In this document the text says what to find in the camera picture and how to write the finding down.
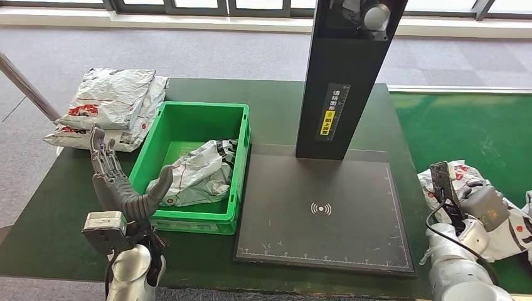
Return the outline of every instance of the yellow warning label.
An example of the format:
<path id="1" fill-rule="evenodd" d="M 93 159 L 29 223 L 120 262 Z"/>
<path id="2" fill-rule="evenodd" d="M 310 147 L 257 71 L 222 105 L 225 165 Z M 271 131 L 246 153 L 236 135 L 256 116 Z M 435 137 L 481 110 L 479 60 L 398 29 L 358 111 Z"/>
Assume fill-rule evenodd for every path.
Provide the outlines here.
<path id="1" fill-rule="evenodd" d="M 321 130 L 319 131 L 320 135 L 327 136 L 331 130 L 331 125 L 333 124 L 334 111 L 325 111 L 325 117 L 323 118 L 323 123 L 321 124 Z"/>

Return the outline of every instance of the black pillar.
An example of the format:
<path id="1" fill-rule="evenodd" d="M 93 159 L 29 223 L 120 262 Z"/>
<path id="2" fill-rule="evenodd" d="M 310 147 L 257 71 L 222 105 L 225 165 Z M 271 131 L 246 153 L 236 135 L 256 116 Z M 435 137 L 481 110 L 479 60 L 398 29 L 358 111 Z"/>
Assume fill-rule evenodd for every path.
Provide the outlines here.
<path id="1" fill-rule="evenodd" d="M 297 157 L 343 160 L 406 4 L 318 0 Z"/>

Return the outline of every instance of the white plastic mailer bag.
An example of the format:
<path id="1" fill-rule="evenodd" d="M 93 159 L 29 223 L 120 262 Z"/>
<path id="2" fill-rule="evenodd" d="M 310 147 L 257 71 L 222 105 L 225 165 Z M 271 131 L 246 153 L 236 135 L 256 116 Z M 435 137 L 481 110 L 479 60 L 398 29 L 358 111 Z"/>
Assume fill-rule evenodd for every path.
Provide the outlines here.
<path id="1" fill-rule="evenodd" d="M 163 206 L 215 203 L 228 197 L 235 162 L 236 140 L 211 140 L 176 160 L 174 181 Z M 150 191 L 158 179 L 148 184 Z"/>
<path id="2" fill-rule="evenodd" d="M 469 181 L 485 180 L 477 169 L 466 165 L 464 160 L 449 162 L 449 167 L 450 171 L 454 172 L 451 174 L 451 178 L 455 191 L 464 187 Z M 432 211 L 436 209 L 439 203 L 433 194 L 430 169 L 419 173 L 417 176 L 427 205 Z M 472 193 L 478 189 L 480 187 L 473 187 Z M 528 215 L 528 208 L 519 209 L 507 198 L 503 198 L 503 201 L 508 204 L 509 218 L 495 230 L 488 232 L 490 241 L 482 257 L 493 262 L 527 251 L 528 258 L 532 261 L 532 252 L 530 252 L 532 248 L 532 218 Z M 441 223 L 450 223 L 450 218 L 443 209 L 440 209 L 435 217 Z"/>
<path id="3" fill-rule="evenodd" d="M 108 143 L 111 138 L 114 138 L 116 140 L 116 151 L 132 152 L 136 150 L 142 144 L 142 141 L 144 141 L 151 128 L 157 111 L 164 101 L 167 86 L 167 77 L 156 76 L 150 85 L 149 93 L 142 102 L 142 107 L 135 118 L 132 128 L 128 130 L 104 130 L 105 143 Z M 43 140 L 53 146 L 89 149 L 90 130 L 58 125 L 54 132 L 45 136 Z"/>
<path id="4" fill-rule="evenodd" d="M 131 129 L 155 77 L 155 70 L 90 69 L 68 112 L 56 123 L 90 130 Z"/>

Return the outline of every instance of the metal pole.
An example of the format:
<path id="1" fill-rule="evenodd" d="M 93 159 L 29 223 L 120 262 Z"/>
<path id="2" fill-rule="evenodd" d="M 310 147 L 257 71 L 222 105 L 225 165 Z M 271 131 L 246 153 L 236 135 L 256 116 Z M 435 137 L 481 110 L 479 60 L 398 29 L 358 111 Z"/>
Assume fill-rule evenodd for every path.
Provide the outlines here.
<path id="1" fill-rule="evenodd" d="M 11 63 L 4 53 L 0 52 L 0 70 L 13 82 L 28 99 L 35 104 L 51 121 L 61 117 L 49 102 L 35 89 L 24 75 Z"/>

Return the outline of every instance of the green table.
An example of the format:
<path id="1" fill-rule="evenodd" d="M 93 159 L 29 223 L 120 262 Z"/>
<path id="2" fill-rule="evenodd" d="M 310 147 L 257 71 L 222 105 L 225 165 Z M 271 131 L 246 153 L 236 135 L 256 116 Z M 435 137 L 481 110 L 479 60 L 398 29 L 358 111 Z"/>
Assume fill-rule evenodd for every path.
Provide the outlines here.
<path id="1" fill-rule="evenodd" d="M 299 123 L 302 82 L 174 79 L 167 100 L 235 102 L 250 106 L 252 142 L 294 144 Z M 427 247 L 427 209 L 401 132 L 399 115 L 417 171 L 439 160 L 466 159 L 518 205 L 532 162 L 520 128 L 532 102 L 527 96 L 423 95 L 397 93 L 393 103 L 384 85 L 373 89 L 352 149 L 388 151 L 415 262 Z M 119 154 L 126 173 L 137 152 Z M 85 150 L 65 149 L 0 246 L 0 275 L 95 280 L 103 278 L 105 258 L 80 234 L 88 212 L 99 211 Z M 415 280 L 397 280 L 346 272 L 233 263 L 233 236 L 164 232 L 167 287 L 222 290 L 430 298 L 428 267 L 417 267 Z M 503 288 L 531 293 L 532 278 L 516 258 L 496 264 Z"/>

